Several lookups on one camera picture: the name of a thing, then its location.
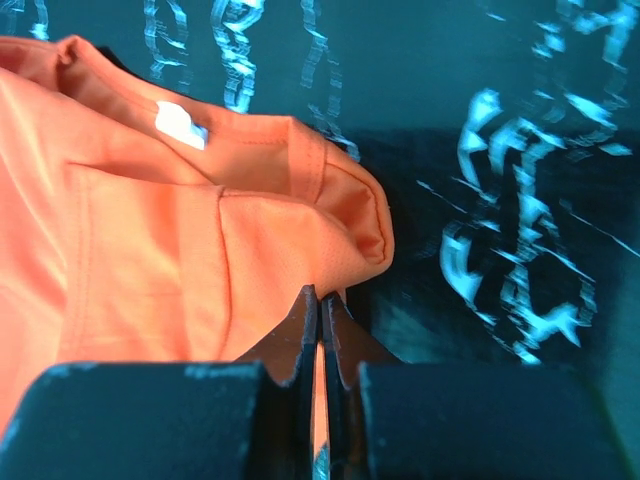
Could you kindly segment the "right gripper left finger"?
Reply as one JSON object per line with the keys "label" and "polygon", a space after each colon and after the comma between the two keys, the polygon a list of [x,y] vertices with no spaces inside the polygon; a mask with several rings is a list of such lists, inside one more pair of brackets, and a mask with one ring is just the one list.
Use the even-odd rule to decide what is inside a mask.
{"label": "right gripper left finger", "polygon": [[231,363],[62,363],[26,390],[5,479],[308,479],[318,299]]}

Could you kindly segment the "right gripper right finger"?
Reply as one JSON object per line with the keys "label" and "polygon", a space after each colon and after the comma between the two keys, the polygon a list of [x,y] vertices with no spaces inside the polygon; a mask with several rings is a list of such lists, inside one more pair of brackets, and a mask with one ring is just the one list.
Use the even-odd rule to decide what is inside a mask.
{"label": "right gripper right finger", "polygon": [[597,391],[537,366],[405,363],[321,303],[333,479],[629,479]]}

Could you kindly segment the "orange t shirt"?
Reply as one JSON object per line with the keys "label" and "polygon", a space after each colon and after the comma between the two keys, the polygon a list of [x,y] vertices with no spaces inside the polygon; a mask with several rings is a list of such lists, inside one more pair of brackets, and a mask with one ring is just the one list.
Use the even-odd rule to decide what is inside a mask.
{"label": "orange t shirt", "polygon": [[341,298],[393,254],[382,187],[298,120],[163,89],[78,36],[2,38],[2,439],[52,366],[231,363],[303,287]]}

